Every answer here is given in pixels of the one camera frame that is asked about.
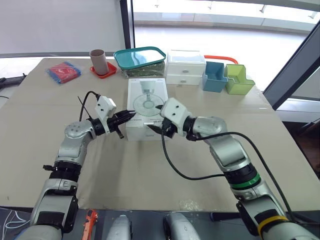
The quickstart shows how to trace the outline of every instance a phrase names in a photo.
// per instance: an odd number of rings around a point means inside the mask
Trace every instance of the container lid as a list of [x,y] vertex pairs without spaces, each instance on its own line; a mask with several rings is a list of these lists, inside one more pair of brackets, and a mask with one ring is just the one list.
[[205,57],[200,51],[171,50],[168,54],[168,62],[171,64],[206,65]]
[[135,69],[159,63],[166,59],[166,54],[154,46],[120,50],[116,51],[113,56],[122,69]]

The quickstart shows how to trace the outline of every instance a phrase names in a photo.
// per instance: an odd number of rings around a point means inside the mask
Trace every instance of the yellow ring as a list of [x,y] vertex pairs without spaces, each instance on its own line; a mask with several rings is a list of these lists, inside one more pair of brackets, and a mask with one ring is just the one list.
[[260,237],[262,238],[262,233],[261,233],[261,229],[269,224],[269,223],[272,223],[274,221],[277,221],[277,220],[285,220],[285,221],[289,221],[288,218],[286,218],[285,216],[272,216],[272,217],[269,217],[265,220],[263,220],[262,222],[260,222],[259,226],[258,226],[258,233],[260,235]]

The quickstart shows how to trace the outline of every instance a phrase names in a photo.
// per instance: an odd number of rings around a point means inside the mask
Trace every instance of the orange handle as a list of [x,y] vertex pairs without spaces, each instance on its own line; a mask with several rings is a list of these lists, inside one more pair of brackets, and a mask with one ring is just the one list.
[[205,59],[221,59],[221,60],[228,60],[233,62],[234,64],[238,64],[238,61],[235,60],[232,57],[228,57],[228,56],[212,56],[212,55],[204,55]]
[[95,223],[98,220],[98,213],[95,209],[89,209],[84,222],[82,240],[91,240],[91,234]]

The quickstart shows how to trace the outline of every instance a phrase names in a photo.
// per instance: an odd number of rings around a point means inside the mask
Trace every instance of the drawer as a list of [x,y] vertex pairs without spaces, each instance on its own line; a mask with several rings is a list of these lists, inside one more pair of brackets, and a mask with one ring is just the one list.
[[165,77],[166,84],[199,85],[201,80],[202,75],[167,75]]
[[202,76],[206,65],[168,64],[166,75]]

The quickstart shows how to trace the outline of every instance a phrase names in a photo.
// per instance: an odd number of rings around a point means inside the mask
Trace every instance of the white box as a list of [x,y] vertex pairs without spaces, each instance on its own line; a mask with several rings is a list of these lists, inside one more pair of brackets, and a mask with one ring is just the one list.
[[167,84],[199,85],[206,70],[205,57],[199,51],[171,50],[165,69]]
[[163,117],[155,108],[168,100],[164,78],[131,78],[128,82],[127,109],[136,114],[125,124],[129,141],[161,141],[161,135],[148,125],[160,126]]

